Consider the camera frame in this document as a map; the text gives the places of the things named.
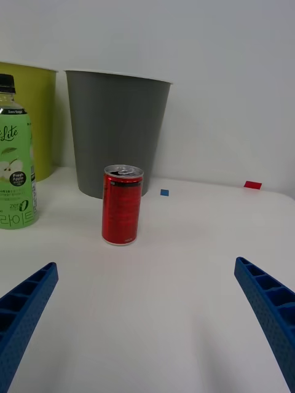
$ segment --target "red block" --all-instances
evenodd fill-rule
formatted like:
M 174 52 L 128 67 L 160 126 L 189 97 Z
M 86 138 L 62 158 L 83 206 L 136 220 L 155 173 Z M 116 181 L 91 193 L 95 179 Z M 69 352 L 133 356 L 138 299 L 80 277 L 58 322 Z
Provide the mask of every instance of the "red block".
M 260 190 L 262 183 L 256 183 L 256 182 L 246 182 L 244 187 L 248 189 L 255 189 L 255 190 Z

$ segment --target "green label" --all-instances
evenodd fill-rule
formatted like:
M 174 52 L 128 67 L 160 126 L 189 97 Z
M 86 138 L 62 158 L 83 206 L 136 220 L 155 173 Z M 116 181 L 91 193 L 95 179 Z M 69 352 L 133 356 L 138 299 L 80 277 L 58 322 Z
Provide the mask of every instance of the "green label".
M 36 207 L 31 120 L 25 111 L 6 109 L 0 115 L 0 228 L 27 227 Z

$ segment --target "red can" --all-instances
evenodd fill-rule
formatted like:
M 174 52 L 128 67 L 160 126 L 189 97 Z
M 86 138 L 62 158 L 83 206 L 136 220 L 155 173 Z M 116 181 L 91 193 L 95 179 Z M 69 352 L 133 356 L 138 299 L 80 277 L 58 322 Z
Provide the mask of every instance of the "red can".
M 116 246 L 136 239 L 140 214 L 143 171 L 130 165 L 110 165 L 104 169 L 104 240 Z

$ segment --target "bottle cap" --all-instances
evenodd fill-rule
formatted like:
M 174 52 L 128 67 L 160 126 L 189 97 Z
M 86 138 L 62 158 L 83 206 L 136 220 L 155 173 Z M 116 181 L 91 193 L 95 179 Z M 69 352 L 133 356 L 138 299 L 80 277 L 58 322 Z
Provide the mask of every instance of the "bottle cap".
M 8 74 L 0 74 L 0 92 L 15 94 L 14 77 Z

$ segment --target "green bottle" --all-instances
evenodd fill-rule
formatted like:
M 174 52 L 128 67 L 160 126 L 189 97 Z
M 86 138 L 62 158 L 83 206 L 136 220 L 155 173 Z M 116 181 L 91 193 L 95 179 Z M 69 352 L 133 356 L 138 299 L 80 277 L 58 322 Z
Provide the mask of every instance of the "green bottle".
M 0 228 L 36 220 L 36 181 L 31 120 L 14 102 L 14 77 L 0 74 Z

